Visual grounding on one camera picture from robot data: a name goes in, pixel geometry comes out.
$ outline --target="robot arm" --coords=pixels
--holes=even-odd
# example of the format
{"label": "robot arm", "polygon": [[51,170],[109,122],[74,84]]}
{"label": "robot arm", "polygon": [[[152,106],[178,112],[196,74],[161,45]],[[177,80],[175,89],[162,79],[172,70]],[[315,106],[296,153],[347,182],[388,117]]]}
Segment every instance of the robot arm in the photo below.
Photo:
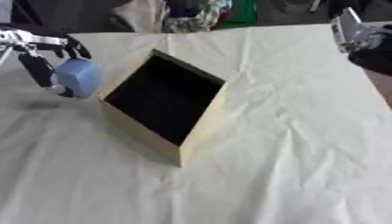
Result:
{"label": "robot arm", "polygon": [[332,31],[339,49],[348,53],[355,65],[392,76],[392,25],[363,24],[352,8],[332,20]]}
{"label": "robot arm", "polygon": [[0,24],[0,66],[11,52],[17,52],[19,61],[42,88],[61,96],[74,97],[73,88],[59,84],[55,69],[39,51],[54,51],[61,58],[65,51],[73,60],[78,59],[78,55],[91,59],[88,49],[67,34],[37,25]]}

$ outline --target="table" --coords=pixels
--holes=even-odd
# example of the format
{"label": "table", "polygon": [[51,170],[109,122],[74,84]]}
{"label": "table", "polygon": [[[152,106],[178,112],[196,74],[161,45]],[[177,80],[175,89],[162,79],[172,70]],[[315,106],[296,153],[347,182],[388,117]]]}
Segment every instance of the table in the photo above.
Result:
{"label": "table", "polygon": [[76,37],[105,81],[152,48],[227,79],[225,113],[192,161],[171,167],[108,126],[96,99],[43,92],[10,59],[2,223],[392,221],[392,116],[328,25]]}

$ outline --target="white cloth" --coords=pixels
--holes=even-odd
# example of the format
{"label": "white cloth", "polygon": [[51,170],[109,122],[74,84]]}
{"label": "white cloth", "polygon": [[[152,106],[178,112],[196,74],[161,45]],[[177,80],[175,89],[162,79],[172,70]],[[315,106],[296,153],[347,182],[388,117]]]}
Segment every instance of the white cloth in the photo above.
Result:
{"label": "white cloth", "polygon": [[165,1],[133,0],[113,11],[131,25],[135,32],[160,33],[165,16]]}
{"label": "white cloth", "polygon": [[44,93],[10,59],[0,223],[392,222],[392,115],[328,25],[76,37],[106,81],[153,47],[225,78],[226,112],[174,168],[110,128],[95,99]]}

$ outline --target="open box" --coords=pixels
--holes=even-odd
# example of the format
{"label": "open box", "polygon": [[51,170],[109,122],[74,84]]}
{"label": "open box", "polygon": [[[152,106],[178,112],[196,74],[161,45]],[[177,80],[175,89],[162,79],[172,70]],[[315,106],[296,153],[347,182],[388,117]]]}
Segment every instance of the open box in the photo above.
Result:
{"label": "open box", "polygon": [[183,165],[220,114],[225,81],[157,50],[131,69],[99,93],[104,115]]}

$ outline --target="green fabric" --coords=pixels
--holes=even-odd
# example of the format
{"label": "green fabric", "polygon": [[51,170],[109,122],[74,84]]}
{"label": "green fabric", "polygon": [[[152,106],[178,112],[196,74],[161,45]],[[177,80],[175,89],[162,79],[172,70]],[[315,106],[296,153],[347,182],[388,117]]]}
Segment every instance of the green fabric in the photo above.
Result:
{"label": "green fabric", "polygon": [[233,0],[233,16],[219,25],[221,29],[253,26],[257,23],[255,0]]}

